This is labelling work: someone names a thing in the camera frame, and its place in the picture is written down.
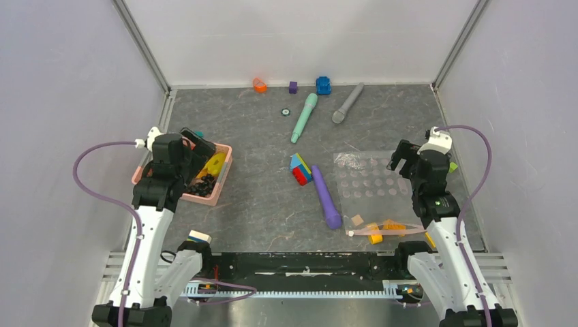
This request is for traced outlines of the yellow starfruit toy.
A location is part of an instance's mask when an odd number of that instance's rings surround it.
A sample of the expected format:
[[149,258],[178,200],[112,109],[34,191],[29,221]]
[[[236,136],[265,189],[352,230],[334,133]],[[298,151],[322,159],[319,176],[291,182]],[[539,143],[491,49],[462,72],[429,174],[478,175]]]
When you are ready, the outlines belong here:
[[225,153],[216,153],[214,156],[208,160],[205,164],[204,168],[199,172],[196,178],[202,178],[206,175],[211,175],[214,178],[217,178],[220,175],[224,167],[224,163],[226,161],[227,154]]

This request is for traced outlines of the clear zip top bag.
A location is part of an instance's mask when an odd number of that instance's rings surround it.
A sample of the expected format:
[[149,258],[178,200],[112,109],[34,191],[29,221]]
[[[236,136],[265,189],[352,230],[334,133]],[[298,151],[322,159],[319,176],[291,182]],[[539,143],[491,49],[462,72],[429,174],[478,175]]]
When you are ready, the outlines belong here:
[[[348,236],[369,236],[370,223],[380,226],[383,236],[395,231],[381,227],[387,219],[407,226],[402,234],[422,234],[425,229],[414,214],[410,182],[399,175],[400,166],[388,170],[392,150],[352,151],[333,155],[334,173],[341,205],[343,227]],[[364,222],[354,226],[351,218],[360,215]]]

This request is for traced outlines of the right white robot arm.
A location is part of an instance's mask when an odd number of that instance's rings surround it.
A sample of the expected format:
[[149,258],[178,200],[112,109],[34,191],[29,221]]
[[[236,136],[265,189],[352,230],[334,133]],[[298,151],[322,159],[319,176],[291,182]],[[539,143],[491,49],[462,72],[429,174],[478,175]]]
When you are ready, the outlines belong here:
[[397,169],[410,181],[412,207],[436,249],[424,241],[399,243],[393,260],[395,272],[414,277],[440,318],[440,326],[518,326],[512,308],[504,308],[482,275],[459,221],[461,209],[447,191],[450,156],[446,149],[431,149],[401,140],[387,168]]

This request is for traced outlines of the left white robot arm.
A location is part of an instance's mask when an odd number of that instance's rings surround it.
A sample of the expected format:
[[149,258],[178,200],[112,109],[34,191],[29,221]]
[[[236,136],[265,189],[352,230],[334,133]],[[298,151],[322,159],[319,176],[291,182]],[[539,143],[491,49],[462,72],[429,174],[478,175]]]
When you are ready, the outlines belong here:
[[135,145],[151,152],[134,185],[133,216],[120,275],[107,303],[93,308],[97,326],[169,326],[172,307],[189,280],[207,277],[214,259],[205,245],[183,245],[161,277],[157,267],[162,244],[186,187],[215,154],[216,145],[184,127],[163,133],[153,127]]

